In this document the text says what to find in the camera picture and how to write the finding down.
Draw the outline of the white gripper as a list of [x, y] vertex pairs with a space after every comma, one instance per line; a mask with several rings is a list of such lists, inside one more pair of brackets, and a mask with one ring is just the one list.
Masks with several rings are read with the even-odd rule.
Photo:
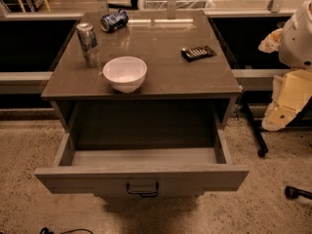
[[[271, 54], [279, 51], [283, 29], [269, 33], [259, 44], [261, 52]], [[284, 129], [312, 98], [312, 72], [298, 69], [288, 72], [282, 79], [275, 101], [281, 107], [268, 107], [261, 126], [266, 131], [276, 132]]]

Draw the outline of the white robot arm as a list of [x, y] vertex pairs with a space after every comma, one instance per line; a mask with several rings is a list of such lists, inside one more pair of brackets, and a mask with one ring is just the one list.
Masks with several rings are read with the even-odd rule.
[[264, 53], [277, 52], [279, 61], [290, 68], [273, 78], [272, 101], [262, 120], [267, 131], [284, 129], [312, 98], [312, 13], [304, 2], [282, 28], [269, 33], [259, 44]]

